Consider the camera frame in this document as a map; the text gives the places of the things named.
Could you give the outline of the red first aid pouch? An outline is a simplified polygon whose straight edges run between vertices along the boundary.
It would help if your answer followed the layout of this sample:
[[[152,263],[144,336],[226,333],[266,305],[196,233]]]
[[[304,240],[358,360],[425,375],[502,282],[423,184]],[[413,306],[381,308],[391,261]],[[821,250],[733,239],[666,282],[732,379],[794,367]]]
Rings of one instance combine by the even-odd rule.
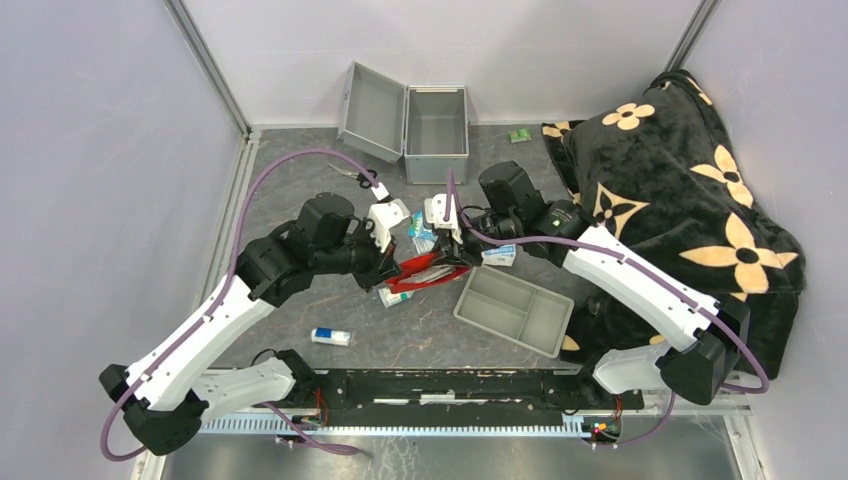
[[[467,262],[431,252],[403,262],[401,273],[385,281],[391,293],[399,294],[448,283],[471,270]]]

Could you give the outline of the grey metal case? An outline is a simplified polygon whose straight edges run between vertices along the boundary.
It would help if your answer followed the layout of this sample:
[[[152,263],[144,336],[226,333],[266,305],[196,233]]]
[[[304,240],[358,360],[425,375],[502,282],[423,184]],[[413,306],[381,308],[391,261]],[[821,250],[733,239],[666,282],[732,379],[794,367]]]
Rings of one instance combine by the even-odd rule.
[[[443,185],[449,172],[464,184],[469,126],[464,85],[408,85],[356,61],[347,71],[338,140],[401,162],[410,185]]]

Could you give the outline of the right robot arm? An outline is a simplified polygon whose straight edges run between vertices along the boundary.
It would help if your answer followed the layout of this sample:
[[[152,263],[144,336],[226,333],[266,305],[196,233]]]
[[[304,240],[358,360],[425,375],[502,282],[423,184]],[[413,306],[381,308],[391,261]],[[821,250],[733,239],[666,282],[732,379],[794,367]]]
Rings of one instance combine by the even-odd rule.
[[[517,245],[528,254],[575,274],[612,296],[662,337],[655,345],[606,348],[593,355],[577,382],[580,400],[602,408],[635,389],[668,390],[710,404],[747,346],[749,307],[719,301],[651,265],[606,227],[568,200],[546,201],[527,172],[502,162],[479,178],[489,202],[467,218],[453,184],[424,203],[424,218],[438,236],[440,261],[478,266],[486,250]]]

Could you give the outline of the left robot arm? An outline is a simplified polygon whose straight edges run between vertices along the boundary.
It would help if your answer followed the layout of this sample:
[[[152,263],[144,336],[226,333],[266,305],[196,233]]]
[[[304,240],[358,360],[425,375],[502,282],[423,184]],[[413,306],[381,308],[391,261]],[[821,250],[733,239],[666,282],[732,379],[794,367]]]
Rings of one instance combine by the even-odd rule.
[[[319,275],[351,275],[365,291],[399,274],[392,228],[409,212],[399,199],[370,206],[358,218],[346,198],[320,193],[296,219],[249,242],[211,296],[165,341],[129,366],[111,364],[99,381],[142,447],[167,455],[200,428],[265,402],[306,405],[316,374],[294,350],[213,377],[205,371],[244,332]]]

